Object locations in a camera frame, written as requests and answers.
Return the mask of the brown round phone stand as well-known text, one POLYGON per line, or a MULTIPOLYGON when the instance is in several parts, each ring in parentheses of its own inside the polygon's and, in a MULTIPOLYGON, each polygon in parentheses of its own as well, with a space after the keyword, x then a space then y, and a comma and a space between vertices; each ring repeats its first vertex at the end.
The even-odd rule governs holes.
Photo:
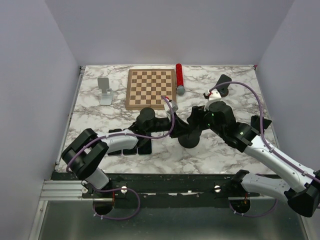
POLYGON ((222 98, 226 97, 229 94, 228 87, 229 87, 231 82, 232 82, 232 79, 229 76, 225 75, 225 74, 222 74, 219 77, 219 79, 218 79, 218 81, 216 83, 217 87, 215 89, 218 91, 218 93, 220 94, 220 96, 222 98))

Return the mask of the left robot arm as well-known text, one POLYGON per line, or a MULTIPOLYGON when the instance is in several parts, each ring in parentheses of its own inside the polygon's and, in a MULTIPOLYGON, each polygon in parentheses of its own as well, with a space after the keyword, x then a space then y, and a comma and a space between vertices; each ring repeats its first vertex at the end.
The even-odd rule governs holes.
POLYGON ((71 171, 78 180, 89 183, 101 198, 111 191, 110 178, 99 168, 105 155, 116 151, 143 148, 150 140, 169 136, 180 138, 191 133, 188 123, 178 117, 173 109, 166 111, 166 117, 158 118, 155 111, 143 108, 136 121, 124 130, 98 134, 91 128, 85 129, 62 152, 66 171, 71 171))

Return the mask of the black folding phone stand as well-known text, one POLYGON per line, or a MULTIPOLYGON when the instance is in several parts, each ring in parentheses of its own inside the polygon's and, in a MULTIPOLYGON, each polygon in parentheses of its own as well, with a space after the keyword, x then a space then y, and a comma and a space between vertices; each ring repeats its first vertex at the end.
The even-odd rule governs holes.
MULTIPOLYGON (((270 119, 262 118, 262 128, 263 132, 271 125, 272 121, 270 119)), ((261 133, 261 118, 259 115, 253 115, 250 118, 250 126, 261 133)))

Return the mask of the teal-backed phone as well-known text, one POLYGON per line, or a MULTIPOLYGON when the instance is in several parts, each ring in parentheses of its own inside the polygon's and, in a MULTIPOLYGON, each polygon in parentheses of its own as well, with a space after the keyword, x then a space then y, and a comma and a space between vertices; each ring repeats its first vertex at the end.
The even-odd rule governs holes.
POLYGON ((150 155, 152 153, 152 140, 144 137, 137 137, 137 153, 139 155, 150 155))

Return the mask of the black front mounting rail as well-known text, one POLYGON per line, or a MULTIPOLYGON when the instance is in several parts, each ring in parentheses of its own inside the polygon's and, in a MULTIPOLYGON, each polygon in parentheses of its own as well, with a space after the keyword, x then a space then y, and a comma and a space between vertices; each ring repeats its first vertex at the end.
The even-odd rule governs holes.
POLYGON ((246 192, 232 174, 142 174, 110 173, 108 189, 103 193, 88 183, 83 200, 92 201, 99 213, 115 209, 167 209, 167 208, 228 208, 229 201, 241 211, 248 211, 248 196, 265 196, 264 193, 246 192), (228 200, 228 197, 245 197, 228 200))

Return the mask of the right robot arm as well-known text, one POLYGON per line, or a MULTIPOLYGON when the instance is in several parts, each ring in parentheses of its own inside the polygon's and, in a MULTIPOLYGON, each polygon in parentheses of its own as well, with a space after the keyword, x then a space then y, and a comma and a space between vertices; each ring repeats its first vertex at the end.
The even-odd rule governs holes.
POLYGON ((230 191, 241 196, 258 193, 286 202, 296 213, 312 217, 320 203, 320 173, 295 161, 266 141, 256 128, 237 122, 232 108, 223 101, 194 106, 187 118, 216 133, 231 148, 251 156, 278 175, 269 178, 240 170, 230 191))

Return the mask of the purple-cased black phone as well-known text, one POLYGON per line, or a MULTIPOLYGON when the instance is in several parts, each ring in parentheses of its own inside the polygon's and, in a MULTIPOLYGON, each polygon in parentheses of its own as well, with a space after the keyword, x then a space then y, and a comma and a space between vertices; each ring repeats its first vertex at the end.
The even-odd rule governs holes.
MULTIPOLYGON (((121 128, 115 128, 115 129, 110 129, 108 133, 109 135, 111 135, 121 131, 122 131, 121 128)), ((108 156, 120 156, 122 154, 122 149, 120 148, 120 145, 118 144, 118 141, 117 141, 118 138, 119 136, 113 137, 110 141, 110 144, 108 144, 108 147, 109 147, 107 152, 108 156)))

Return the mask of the black round phone stand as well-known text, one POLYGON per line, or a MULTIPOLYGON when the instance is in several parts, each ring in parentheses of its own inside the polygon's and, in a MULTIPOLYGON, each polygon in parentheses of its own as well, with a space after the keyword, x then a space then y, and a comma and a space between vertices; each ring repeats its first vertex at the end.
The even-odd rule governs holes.
POLYGON ((195 148, 200 142, 201 134, 201 131, 195 130, 189 134, 178 137, 178 142, 182 147, 186 149, 195 148))

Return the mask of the wooden chessboard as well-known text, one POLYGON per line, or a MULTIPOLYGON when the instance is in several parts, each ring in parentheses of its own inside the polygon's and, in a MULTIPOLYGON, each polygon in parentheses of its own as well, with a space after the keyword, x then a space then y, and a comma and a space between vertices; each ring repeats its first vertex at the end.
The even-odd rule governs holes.
POLYGON ((163 110, 165 102, 177 100, 176 72, 174 69, 130 69, 128 71, 125 109, 163 110))

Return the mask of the left aluminium extrusion rail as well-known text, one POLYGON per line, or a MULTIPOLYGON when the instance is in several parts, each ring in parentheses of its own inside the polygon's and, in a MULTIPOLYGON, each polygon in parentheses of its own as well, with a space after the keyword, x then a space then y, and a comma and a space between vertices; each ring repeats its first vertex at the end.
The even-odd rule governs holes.
POLYGON ((40 193, 41 201, 81 201, 88 190, 81 181, 46 180, 40 193))

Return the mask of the red handled microphone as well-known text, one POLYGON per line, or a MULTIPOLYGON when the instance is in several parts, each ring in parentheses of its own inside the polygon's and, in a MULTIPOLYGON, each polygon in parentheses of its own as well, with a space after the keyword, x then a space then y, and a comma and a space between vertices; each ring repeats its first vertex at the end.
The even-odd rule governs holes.
POLYGON ((184 87, 184 76, 183 76, 183 68, 180 63, 175 65, 175 73, 176 73, 176 93, 179 96, 183 96, 185 94, 185 87, 184 87))

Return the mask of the grey metal phone stand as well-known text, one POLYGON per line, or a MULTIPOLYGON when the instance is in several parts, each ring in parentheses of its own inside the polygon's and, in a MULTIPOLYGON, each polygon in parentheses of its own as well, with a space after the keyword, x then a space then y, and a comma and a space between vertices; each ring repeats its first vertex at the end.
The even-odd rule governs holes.
POLYGON ((114 92, 110 87, 110 81, 107 77, 97 78, 98 88, 101 90, 100 105, 110 106, 113 101, 114 92))

